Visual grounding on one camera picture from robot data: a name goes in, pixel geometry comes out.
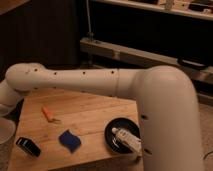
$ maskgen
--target orange object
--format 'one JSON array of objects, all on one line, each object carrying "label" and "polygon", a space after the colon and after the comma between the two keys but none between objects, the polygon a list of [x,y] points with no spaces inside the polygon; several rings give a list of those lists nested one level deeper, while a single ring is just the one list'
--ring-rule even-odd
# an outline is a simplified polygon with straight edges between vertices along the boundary
[{"label": "orange object", "polygon": [[45,106],[42,106],[41,108],[44,116],[46,117],[47,121],[48,122],[57,122],[57,121],[60,121],[60,120],[57,120],[54,118],[54,115],[53,113]]}]

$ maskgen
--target small hole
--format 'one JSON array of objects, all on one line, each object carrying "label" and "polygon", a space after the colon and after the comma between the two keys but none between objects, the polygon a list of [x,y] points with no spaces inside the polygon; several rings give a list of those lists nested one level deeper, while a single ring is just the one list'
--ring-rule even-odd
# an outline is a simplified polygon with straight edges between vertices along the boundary
[{"label": "small hole", "polygon": [[148,149],[145,148],[144,151],[145,151],[147,154],[152,155],[152,152],[151,152],[150,150],[148,150]]},{"label": "small hole", "polygon": [[148,120],[148,116],[146,116],[146,115],[141,115],[141,118],[144,120]]}]

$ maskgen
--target black plate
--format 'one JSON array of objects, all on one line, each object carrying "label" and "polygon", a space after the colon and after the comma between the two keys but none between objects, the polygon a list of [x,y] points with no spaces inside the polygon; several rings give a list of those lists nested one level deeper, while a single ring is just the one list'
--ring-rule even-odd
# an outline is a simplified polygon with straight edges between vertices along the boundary
[{"label": "black plate", "polygon": [[114,134],[112,133],[112,128],[123,128],[131,132],[133,135],[140,137],[140,131],[138,126],[131,120],[127,118],[116,118],[108,123],[105,128],[105,140],[109,147],[118,153],[126,154],[131,153],[132,151],[121,144],[119,141],[116,140]]}]

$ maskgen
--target carrot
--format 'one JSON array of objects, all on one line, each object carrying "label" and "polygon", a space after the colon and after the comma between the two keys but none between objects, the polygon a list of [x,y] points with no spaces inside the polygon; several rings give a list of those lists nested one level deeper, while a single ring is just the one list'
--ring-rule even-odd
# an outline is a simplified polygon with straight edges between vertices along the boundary
[{"label": "carrot", "polygon": [[47,107],[42,106],[41,110],[48,122],[54,121],[53,113]]}]

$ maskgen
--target small black object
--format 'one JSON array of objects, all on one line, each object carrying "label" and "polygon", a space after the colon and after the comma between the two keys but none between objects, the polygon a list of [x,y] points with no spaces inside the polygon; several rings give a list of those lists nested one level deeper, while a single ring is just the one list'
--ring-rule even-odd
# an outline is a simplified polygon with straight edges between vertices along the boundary
[{"label": "small black object", "polygon": [[29,138],[20,137],[16,141],[16,145],[31,156],[39,157],[41,154],[39,147]]},{"label": "small black object", "polygon": [[59,141],[71,152],[74,152],[81,145],[81,140],[77,136],[71,134],[69,130],[66,130],[59,136]]},{"label": "small black object", "polygon": [[205,8],[210,8],[210,7],[208,7],[209,5],[212,5],[211,0],[193,0],[189,4],[189,9],[194,10],[194,11],[203,12],[203,10]]},{"label": "small black object", "polygon": [[109,147],[118,153],[126,154],[131,153],[132,151],[121,144],[119,141],[116,140],[115,135],[112,133],[112,128],[123,128],[131,132],[133,135],[140,138],[140,131],[138,126],[131,120],[127,118],[116,118],[112,121],[110,121],[106,128],[105,128],[105,140],[106,143],[109,145]]}]

